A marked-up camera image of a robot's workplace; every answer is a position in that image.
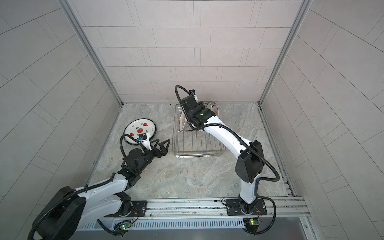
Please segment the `white blue-rim watermelon plate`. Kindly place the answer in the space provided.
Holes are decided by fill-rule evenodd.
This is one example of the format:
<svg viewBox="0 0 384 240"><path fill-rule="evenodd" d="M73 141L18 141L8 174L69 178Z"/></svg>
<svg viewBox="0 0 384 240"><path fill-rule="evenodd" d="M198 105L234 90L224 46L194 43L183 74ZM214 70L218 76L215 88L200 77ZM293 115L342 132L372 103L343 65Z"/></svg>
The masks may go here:
<svg viewBox="0 0 384 240"><path fill-rule="evenodd" d="M150 119L137 119L129 123L124 134L128 134L134 139L138 139L140 134L147 134L150 136L150 140L156 135L157 126L155 122Z"/></svg>

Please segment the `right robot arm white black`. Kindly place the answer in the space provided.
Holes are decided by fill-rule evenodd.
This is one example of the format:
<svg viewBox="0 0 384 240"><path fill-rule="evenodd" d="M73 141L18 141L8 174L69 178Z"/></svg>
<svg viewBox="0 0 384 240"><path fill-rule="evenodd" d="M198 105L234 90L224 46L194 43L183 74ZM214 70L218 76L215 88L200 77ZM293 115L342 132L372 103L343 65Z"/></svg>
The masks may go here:
<svg viewBox="0 0 384 240"><path fill-rule="evenodd" d="M250 149L258 151L261 149L261 144L239 137L220 120L215 112L206 108L203 102L197 102L194 96L181 99L180 105L193 129L204 130L211 134L235 156L237 159L235 172L241 179L240 208L246 215L256 211L257 190L264 163Z"/></svg>

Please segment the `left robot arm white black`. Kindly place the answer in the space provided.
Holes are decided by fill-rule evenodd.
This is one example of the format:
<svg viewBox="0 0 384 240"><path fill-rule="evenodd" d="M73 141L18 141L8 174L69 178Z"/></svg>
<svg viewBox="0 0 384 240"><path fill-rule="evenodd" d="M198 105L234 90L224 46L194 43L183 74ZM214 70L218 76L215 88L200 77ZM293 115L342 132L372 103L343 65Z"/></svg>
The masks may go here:
<svg viewBox="0 0 384 240"><path fill-rule="evenodd" d="M81 227L105 216L130 212L139 216L126 190L139 181L154 158L167 155L170 142L138 141L140 148L122 153L121 170L108 179L83 188L61 188L33 221L28 239L39 235L43 240L68 240Z"/></svg>

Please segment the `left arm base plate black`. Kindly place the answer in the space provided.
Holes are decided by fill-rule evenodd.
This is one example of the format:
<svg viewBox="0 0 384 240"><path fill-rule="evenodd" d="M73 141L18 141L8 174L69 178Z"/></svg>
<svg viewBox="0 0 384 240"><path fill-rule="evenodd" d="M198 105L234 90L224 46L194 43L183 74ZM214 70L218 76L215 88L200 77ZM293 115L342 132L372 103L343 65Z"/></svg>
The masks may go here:
<svg viewBox="0 0 384 240"><path fill-rule="evenodd" d="M115 217L140 218L144 217L147 210L147 201L130 201L122 203L120 209L114 214Z"/></svg>

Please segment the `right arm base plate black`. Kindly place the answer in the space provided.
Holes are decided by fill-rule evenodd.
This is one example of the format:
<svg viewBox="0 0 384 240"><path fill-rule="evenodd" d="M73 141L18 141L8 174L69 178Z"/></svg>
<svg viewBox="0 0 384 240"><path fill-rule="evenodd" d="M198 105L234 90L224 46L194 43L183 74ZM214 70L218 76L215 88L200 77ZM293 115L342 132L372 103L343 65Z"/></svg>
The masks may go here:
<svg viewBox="0 0 384 240"><path fill-rule="evenodd" d="M223 199L228 216L265 216L268 214L262 199L255 199L251 204L239 199Z"/></svg>

